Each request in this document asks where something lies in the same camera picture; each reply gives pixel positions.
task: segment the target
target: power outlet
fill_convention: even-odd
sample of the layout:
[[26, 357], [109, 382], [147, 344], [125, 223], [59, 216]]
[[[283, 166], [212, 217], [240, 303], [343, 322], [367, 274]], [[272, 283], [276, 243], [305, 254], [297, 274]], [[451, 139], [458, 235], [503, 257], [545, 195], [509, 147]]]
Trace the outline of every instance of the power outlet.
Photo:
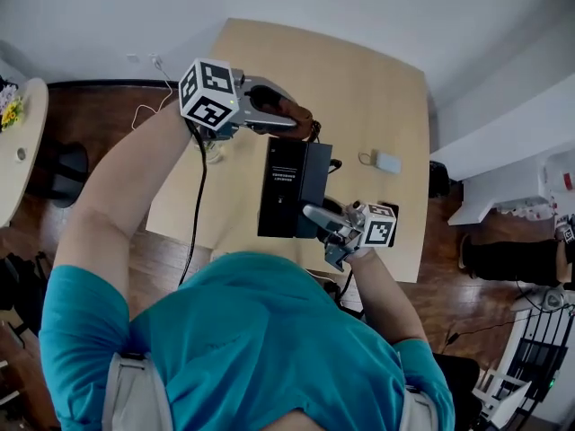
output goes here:
[[152, 66], [161, 70], [162, 69], [162, 59], [160, 58], [160, 56], [157, 55], [156, 53], [150, 53], [148, 56], [150, 58], [150, 62], [152, 63]]

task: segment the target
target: flower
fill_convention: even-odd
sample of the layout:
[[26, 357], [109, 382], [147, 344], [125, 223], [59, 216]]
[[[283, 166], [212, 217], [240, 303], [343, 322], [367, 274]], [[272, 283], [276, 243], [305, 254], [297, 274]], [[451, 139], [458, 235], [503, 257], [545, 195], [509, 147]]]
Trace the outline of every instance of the flower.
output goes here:
[[2, 130], [10, 127], [14, 123], [21, 120], [24, 107], [22, 105], [22, 98], [16, 98], [4, 107], [2, 114]]

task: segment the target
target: black box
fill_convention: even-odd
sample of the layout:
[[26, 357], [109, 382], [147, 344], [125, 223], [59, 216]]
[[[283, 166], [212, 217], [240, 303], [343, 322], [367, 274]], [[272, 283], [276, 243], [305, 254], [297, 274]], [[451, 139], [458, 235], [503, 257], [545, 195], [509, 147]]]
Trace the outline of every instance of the black box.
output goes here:
[[258, 236], [315, 238], [317, 225], [302, 208], [322, 205], [331, 158], [331, 145], [270, 137]]

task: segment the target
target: wooden floor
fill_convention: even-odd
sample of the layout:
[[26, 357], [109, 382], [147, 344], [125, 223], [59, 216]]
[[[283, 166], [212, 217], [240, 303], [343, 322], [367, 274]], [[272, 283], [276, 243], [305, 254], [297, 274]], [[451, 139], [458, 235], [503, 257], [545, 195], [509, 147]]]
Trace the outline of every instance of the wooden floor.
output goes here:
[[[51, 90], [45, 136], [63, 143], [81, 142], [88, 150], [93, 169], [130, 131], [137, 105], [156, 107], [164, 96], [164, 90], [144, 88]], [[141, 110], [138, 122], [150, 113]], [[447, 219], [460, 203], [458, 187], [447, 199], [429, 201], [419, 281], [402, 284], [423, 320], [434, 351], [444, 347], [449, 330], [478, 330], [511, 321], [509, 304], [518, 293], [513, 283], [472, 280], [457, 268], [457, 244], [463, 231], [449, 227]], [[0, 230], [0, 257], [10, 251], [31, 259], [39, 250], [53, 257], [69, 211], [25, 196], [11, 227]], [[186, 244], [146, 232], [144, 224], [131, 247], [129, 308], [132, 317], [176, 288], [187, 254]], [[489, 214], [481, 225], [468, 231], [475, 242], [527, 242], [552, 237], [552, 229], [550, 222], [530, 223]], [[201, 266], [208, 255], [209, 251], [199, 249], [194, 254], [191, 270]], [[503, 353], [510, 328], [507, 325], [462, 336], [446, 353], [474, 358], [483, 366], [493, 365]], [[0, 359], [7, 359], [11, 364], [10, 381], [22, 392], [27, 419], [38, 429], [48, 429], [57, 426], [58, 421], [43, 382], [38, 341], [29, 332], [24, 337], [27, 347], [22, 350], [8, 331], [0, 328]]]

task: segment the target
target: teal t-shirt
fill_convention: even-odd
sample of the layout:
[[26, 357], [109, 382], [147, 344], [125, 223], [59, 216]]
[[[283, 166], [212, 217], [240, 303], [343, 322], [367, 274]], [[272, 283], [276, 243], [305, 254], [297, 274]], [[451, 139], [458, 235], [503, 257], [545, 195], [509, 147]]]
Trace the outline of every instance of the teal t-shirt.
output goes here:
[[397, 430], [406, 384], [433, 399], [440, 429], [454, 427], [427, 343], [390, 346], [304, 270], [270, 255], [225, 255], [132, 322], [110, 284], [57, 267], [40, 351], [64, 429], [101, 428], [117, 352], [151, 353], [176, 430], [256, 430], [294, 409], [325, 429]]

